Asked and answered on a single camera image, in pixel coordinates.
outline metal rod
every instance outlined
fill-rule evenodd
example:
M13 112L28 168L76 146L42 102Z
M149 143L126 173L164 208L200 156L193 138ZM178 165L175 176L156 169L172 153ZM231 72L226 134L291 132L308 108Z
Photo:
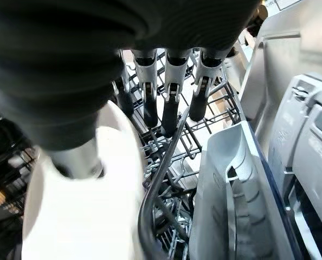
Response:
M209 128L209 125L207 124L207 120L206 120L206 118L203 118L203 122L204 122L204 124L205 124L206 128L208 129L208 132L211 134L211 130L210 130L210 128Z
M215 92L219 91L227 84L227 80L223 80L219 85L215 86L210 92L209 96L212 96Z
M219 101L219 100L222 100L222 99L227 99L227 97L228 97L228 95L227 94L225 94L225 95L223 95L223 96L221 96L221 97L219 97L219 98L217 98L217 99L214 99L214 100L212 100L212 101L210 101L209 102L209 104L212 104L212 103L214 103L214 102L216 102L216 101Z
M139 216L138 216L138 235L140 240L140 245L143 248L146 259L155 260L165 260L167 256L160 249L159 245L156 243L151 223L151 211L153 209L153 200L158 199L158 191L160 189L161 183L165 177L166 170L171 162L173 153L176 149L179 137L183 131L186 118L189 114L189 108L183 113L176 132L172 137L172 141L164 154L163 160L161 161L157 171L152 179L149 190L142 201Z
M175 217L165 206L165 204L163 204L162 200L159 197L157 197L155 198L155 203L165 214L165 217L168 219L168 221L172 223L172 226L178 231L180 238L185 241L188 241L189 239L188 239L188 236L186 235L185 230L178 224Z

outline lower dishwasher rack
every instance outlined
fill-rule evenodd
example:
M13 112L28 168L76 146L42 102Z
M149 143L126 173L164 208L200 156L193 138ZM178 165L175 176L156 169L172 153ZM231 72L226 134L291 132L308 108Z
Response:
M190 54L185 80L195 78L196 55L195 51ZM161 51L157 76L162 84L157 93L165 98L163 59ZM184 109L177 131L167 139L160 134L159 123L154 128L144 124L141 89L136 72L128 68L134 106L130 119L148 161L143 182L146 193L138 216L145 259L300 259L275 181L224 69L210 92L216 93L207 104L210 113L193 124L187 120L189 109ZM184 108L189 105L185 94L181 100ZM220 100L225 111L215 113L212 105ZM215 123L222 121L232 126L214 130L217 133L208 143L198 140L201 129L212 134ZM185 169L184 162L197 155L201 155L199 169ZM173 170L175 163L181 165L177 171ZM191 177L190 184L182 183Z

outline metal wire rack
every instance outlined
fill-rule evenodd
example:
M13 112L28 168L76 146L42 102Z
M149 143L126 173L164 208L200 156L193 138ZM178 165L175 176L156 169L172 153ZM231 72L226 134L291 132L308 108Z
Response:
M6 259L22 241L25 193L36 153L12 123L0 118L0 128L9 136L4 149L0 143L0 259Z
M190 54L185 80L195 79L198 54L197 51ZM157 70L157 94L161 97L161 102L165 99L164 57L165 52L158 50L157 62L160 66ZM191 97L182 93L181 102L184 103L184 109L179 113L178 129L171 139L167 139L160 132L160 117L158 125L154 128L147 128L144 124L141 88L133 65L127 66L134 101L134 114L130 119L138 130L141 150L147 161L143 182L146 195L138 219L140 242L147 259L186 260L189 259L188 242L194 213L196 175L199 173L198 169L193 170L193 167L189 167L188 162L198 158L202 152L198 139L201 129L206 129L209 135L213 133L212 127L216 123L225 121L230 125L241 120L237 95L222 69L221 77L210 91L212 97L207 103L208 113L203 120L195 123L188 118ZM218 102L225 104L223 111L213 108Z

